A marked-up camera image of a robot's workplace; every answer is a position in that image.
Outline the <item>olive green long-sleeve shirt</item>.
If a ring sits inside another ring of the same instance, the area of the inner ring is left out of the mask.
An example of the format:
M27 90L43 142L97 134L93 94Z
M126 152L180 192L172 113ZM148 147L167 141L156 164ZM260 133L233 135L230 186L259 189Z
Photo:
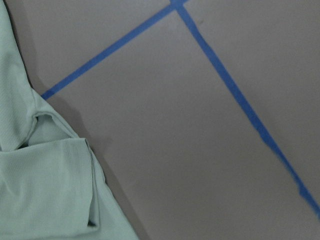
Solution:
M135 240L87 140L30 85L0 5L0 237Z

